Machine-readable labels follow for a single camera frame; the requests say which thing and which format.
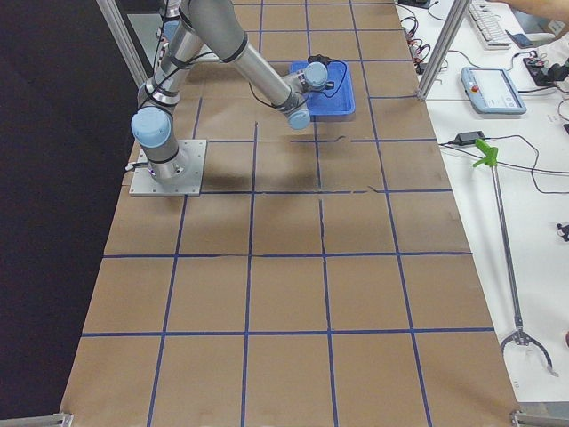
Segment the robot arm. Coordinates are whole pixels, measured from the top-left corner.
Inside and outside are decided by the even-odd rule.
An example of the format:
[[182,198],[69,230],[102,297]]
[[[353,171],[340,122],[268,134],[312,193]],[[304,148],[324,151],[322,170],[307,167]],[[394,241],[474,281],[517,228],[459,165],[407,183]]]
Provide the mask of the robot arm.
[[139,89],[138,110],[131,121],[151,181],[171,184],[189,172],[191,156],[174,135],[173,112],[195,66],[208,71],[234,69],[264,95],[271,109],[286,116],[292,129],[308,126],[307,96],[328,85],[323,59],[310,59],[305,68],[281,76],[251,44],[232,2],[170,1],[164,6],[165,12],[172,9],[178,11],[180,22],[153,76]]

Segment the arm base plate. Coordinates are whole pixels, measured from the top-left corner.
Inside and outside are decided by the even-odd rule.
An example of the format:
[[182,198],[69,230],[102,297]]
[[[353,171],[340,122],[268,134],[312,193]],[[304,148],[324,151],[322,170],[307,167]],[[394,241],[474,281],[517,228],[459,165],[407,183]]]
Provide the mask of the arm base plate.
[[177,156],[165,164],[149,162],[143,149],[133,172],[132,197],[199,197],[204,175],[207,140],[178,140]]

